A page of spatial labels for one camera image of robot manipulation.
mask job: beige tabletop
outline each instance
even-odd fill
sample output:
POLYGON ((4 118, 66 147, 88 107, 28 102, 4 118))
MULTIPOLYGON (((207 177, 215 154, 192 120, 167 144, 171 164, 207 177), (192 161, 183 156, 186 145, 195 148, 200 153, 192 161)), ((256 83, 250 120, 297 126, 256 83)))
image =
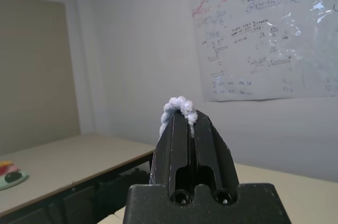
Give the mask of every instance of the beige tabletop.
MULTIPOLYGON (((338 223, 338 183, 240 164, 235 166, 240 183, 274 184, 293 224, 338 223)), ((114 221, 105 219, 102 224, 122 224, 124 211, 122 208, 115 213, 114 221)))
POLYGON ((0 217, 150 154, 154 146, 99 135, 77 136, 0 156, 29 174, 0 191, 0 217))

